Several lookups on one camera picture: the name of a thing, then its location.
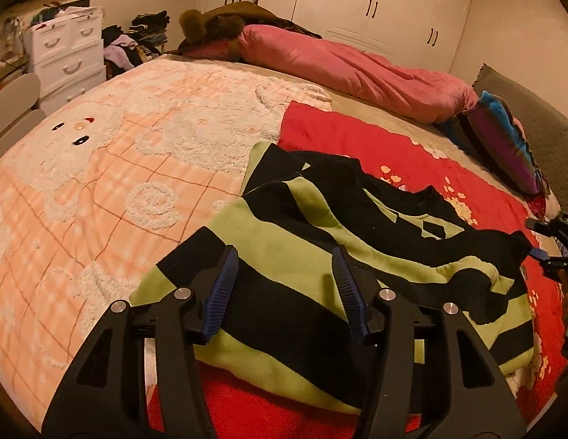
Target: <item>green and black striped sweater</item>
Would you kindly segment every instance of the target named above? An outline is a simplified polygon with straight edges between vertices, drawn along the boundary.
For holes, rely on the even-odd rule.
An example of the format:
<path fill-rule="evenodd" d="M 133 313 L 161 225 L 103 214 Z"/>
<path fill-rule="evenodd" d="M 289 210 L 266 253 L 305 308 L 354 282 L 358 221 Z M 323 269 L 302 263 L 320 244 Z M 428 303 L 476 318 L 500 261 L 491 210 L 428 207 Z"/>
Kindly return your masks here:
<path fill-rule="evenodd" d="M 531 245 L 521 232 L 476 230 L 434 188 L 400 191 L 357 160 L 266 143 L 250 155 L 242 192 L 131 296 L 134 305 L 150 303 L 188 286 L 233 244 L 239 274 L 221 330 L 195 350 L 203 362 L 280 396 L 357 413 L 373 350 L 350 336 L 333 280 L 332 251 L 343 244 L 411 302 L 457 304 L 503 374 L 529 363 L 534 336 L 519 268 Z M 422 342 L 415 351 L 423 363 Z"/>

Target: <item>fur hat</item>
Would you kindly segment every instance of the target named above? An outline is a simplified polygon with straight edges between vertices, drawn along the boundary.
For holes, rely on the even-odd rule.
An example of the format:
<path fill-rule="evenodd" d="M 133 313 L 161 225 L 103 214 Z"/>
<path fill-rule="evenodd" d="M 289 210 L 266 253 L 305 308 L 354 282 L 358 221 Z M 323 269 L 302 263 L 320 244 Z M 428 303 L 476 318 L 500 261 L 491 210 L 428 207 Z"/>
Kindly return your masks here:
<path fill-rule="evenodd" d="M 207 36 L 203 14 L 198 10 L 187 10 L 180 15 L 180 27 L 189 45 L 203 42 Z"/>
<path fill-rule="evenodd" d="M 202 42 L 232 40 L 238 37 L 245 27 L 245 21 L 239 15 L 216 15 L 205 18 L 198 10 L 185 11 L 180 16 L 180 27 L 188 45 Z"/>

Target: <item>pink comforter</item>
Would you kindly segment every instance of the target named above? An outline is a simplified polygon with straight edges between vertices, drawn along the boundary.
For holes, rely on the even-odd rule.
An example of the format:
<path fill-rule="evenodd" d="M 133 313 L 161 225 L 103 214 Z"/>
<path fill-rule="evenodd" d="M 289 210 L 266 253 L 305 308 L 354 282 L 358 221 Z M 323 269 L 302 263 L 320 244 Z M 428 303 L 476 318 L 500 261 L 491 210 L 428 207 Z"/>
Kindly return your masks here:
<path fill-rule="evenodd" d="M 247 63 L 330 87 L 424 124 L 444 122 L 478 100 L 471 86 L 450 74 L 394 66 L 377 54 L 273 26 L 246 26 L 239 52 Z M 227 53 L 227 42 L 219 41 L 185 55 L 227 59 Z"/>

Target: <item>pile of clothes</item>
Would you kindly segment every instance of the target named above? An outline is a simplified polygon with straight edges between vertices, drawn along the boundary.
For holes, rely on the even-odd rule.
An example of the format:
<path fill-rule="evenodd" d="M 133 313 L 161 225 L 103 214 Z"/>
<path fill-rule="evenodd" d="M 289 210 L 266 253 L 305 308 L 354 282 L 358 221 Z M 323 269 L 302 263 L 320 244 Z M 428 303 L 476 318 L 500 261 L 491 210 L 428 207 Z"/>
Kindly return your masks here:
<path fill-rule="evenodd" d="M 160 51 L 148 41 L 136 39 L 122 31 L 120 26 L 107 26 L 102 33 L 103 57 L 107 80 L 123 74 L 140 64 L 160 56 Z"/>
<path fill-rule="evenodd" d="M 170 22 L 171 18 L 166 10 L 156 14 L 140 14 L 132 20 L 127 34 L 135 40 L 161 46 L 168 42 L 166 27 Z"/>

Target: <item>drawer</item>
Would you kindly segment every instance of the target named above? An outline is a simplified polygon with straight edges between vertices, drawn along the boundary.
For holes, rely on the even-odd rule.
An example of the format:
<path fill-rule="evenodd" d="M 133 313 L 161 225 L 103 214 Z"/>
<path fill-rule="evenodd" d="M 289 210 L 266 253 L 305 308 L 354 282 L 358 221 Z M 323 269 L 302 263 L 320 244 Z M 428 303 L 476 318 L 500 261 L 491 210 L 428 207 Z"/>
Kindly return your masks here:
<path fill-rule="evenodd" d="M 55 90 L 48 96 L 40 99 L 40 108 L 50 115 L 56 112 L 68 102 L 74 101 L 77 97 L 82 96 L 93 87 L 103 84 L 107 80 L 105 66 L 96 71 L 84 71 L 77 78 L 66 84 L 64 87 Z"/>
<path fill-rule="evenodd" d="M 40 79 L 40 97 L 53 92 L 80 73 L 103 66 L 103 40 L 90 41 L 79 46 L 66 57 L 56 57 L 36 65 L 34 72 Z"/>
<path fill-rule="evenodd" d="M 75 49 L 89 41 L 101 39 L 101 26 L 103 23 L 103 13 L 101 11 L 93 14 L 77 16 L 71 19 L 71 47 Z"/>
<path fill-rule="evenodd" d="M 53 20 L 45 26 L 37 25 L 29 31 L 28 52 L 30 64 L 35 65 L 68 51 L 71 38 L 69 18 Z"/>

